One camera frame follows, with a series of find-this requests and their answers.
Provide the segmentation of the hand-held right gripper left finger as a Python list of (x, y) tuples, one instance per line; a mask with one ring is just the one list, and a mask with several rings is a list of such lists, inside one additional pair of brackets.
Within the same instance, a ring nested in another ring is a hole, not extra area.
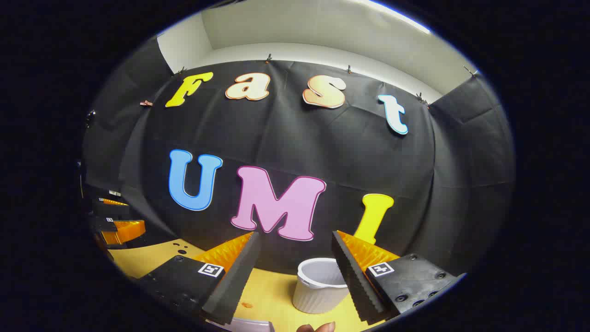
[(139, 278), (137, 284), (187, 319), (229, 324), (260, 248), (260, 234), (249, 232), (196, 258), (176, 255)]

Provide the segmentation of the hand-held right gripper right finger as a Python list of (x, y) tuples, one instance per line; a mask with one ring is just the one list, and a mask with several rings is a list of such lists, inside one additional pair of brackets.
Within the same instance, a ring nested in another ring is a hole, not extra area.
[(398, 256), (342, 231), (332, 233), (331, 250), (358, 316), (367, 324), (408, 315), (463, 278), (421, 255)]

